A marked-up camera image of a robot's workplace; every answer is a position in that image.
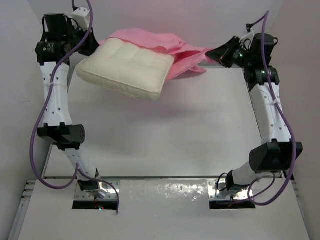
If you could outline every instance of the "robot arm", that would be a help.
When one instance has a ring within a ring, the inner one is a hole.
[[[40,138],[56,145],[67,156],[72,166],[90,177],[99,178],[98,170],[84,155],[81,144],[85,141],[85,128],[73,125],[68,107],[68,73],[70,59],[67,59],[57,69],[53,82],[51,74],[57,63],[76,46],[86,34],[89,26],[90,11],[78,8],[72,14],[76,26],[64,14],[46,14],[42,19],[43,35],[36,46],[37,61],[43,77],[44,97],[47,98],[50,86],[53,85],[50,100],[44,112],[43,127],[37,129]],[[78,49],[85,56],[93,54],[99,44],[95,40],[93,31]],[[108,187],[97,181],[88,180],[80,173],[77,174],[78,183],[83,191],[90,192],[95,197],[103,197]]]
[[[269,66],[271,53],[277,45],[278,39],[266,34],[264,42],[265,58],[271,78],[271,85],[276,95],[273,100],[269,89],[267,73],[262,62],[261,34],[249,34],[242,38],[233,37],[225,45],[208,51],[206,56],[217,61],[225,68],[236,64],[243,69],[254,114],[261,135],[261,146],[253,149],[249,154],[249,161],[242,167],[232,170],[226,177],[226,189],[239,190],[250,185],[255,179],[269,173],[288,170],[292,161],[291,135],[283,118],[279,114],[275,103],[280,102],[280,80],[277,70]],[[245,46],[250,40],[250,48]],[[296,143],[296,157],[302,150],[302,143]]]

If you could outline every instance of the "white table surface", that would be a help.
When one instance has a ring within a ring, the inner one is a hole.
[[[218,176],[261,144],[243,72],[211,67],[164,84],[157,101],[138,100],[73,75],[69,110],[85,127],[82,145],[101,176]],[[74,169],[55,146],[46,177]]]
[[[256,194],[271,179],[253,186]],[[50,180],[63,185],[68,180]],[[256,199],[274,196],[284,179]],[[122,180],[115,210],[72,209],[76,182],[53,190],[37,182],[19,240],[308,240],[291,184],[268,206],[209,208],[205,180]]]

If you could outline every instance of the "white pillow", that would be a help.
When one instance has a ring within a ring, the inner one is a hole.
[[[159,98],[174,57],[109,38],[80,62],[76,74],[84,81],[138,99]]]

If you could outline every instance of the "white wall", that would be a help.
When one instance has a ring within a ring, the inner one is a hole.
[[[320,1],[286,0],[272,28],[279,38],[272,64],[281,83],[281,101],[303,153],[294,176],[311,239],[320,236]]]
[[[218,47],[234,35],[245,33],[246,24],[271,10],[273,23],[284,0],[91,0],[93,28],[98,40],[126,28],[157,34],[174,33],[189,44]],[[36,16],[71,14],[71,0],[28,0]],[[85,0],[75,5],[86,7]]]
[[[8,238],[26,180],[32,127],[44,102],[35,47],[42,30],[26,0],[0,1],[0,240]],[[37,139],[41,169],[48,146]]]

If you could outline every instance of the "pink cloth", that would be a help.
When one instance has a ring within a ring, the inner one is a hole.
[[[172,33],[154,34],[139,28],[129,28],[118,30],[109,38],[121,39],[141,48],[173,56],[175,60],[166,81],[174,79],[187,70],[205,73],[207,70],[199,67],[198,64],[203,60],[212,62],[205,55],[207,51],[212,50],[211,48],[191,46]]]

